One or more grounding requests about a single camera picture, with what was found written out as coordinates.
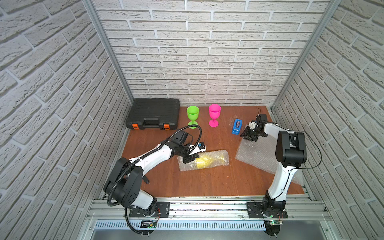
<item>plastic wine glass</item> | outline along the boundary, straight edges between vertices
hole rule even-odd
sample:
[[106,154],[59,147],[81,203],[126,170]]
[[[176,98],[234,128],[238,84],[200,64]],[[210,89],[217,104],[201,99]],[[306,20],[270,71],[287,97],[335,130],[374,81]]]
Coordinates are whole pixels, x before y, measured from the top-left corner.
[[191,120],[188,123],[188,125],[193,125],[193,124],[197,125],[196,119],[199,117],[199,108],[196,106],[188,107],[187,108],[187,116],[188,116],[189,120]]
[[212,120],[209,121],[209,126],[211,127],[217,127],[218,121],[215,121],[220,116],[221,107],[217,104],[212,104],[209,106],[209,116],[212,118]]

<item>blue tape dispenser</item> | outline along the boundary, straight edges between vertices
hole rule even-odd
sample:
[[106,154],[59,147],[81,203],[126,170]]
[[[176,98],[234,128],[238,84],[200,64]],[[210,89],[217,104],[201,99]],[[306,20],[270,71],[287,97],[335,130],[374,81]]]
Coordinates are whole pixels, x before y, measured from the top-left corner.
[[233,124],[233,128],[232,128],[232,134],[235,134],[235,135],[240,134],[240,129],[241,129],[242,123],[243,123],[243,121],[241,121],[240,119],[238,119],[238,118],[235,119],[235,123]]

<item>metal vent grille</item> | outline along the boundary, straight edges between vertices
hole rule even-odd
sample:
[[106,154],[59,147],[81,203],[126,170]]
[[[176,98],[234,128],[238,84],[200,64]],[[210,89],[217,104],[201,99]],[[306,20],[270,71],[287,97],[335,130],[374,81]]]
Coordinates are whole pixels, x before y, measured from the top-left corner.
[[[140,228],[142,220],[130,220],[135,229]],[[98,220],[96,229],[129,229],[125,220]],[[222,231],[265,231],[265,225],[260,220],[160,220],[157,230],[222,230]]]

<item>black tool case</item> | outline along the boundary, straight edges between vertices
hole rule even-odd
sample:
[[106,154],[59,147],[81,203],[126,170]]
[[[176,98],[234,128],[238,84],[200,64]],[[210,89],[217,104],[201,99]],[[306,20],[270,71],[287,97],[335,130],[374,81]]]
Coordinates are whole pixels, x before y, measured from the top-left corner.
[[129,129],[177,129],[180,101],[169,98],[137,98],[129,111],[126,125]]

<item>glass base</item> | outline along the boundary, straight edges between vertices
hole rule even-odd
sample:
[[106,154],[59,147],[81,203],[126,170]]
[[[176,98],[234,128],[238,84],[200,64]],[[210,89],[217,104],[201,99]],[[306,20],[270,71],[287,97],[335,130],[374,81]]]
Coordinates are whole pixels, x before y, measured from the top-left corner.
[[190,122],[188,123],[188,125],[194,125],[194,124],[195,124],[195,125],[198,125],[196,121],[190,121]]

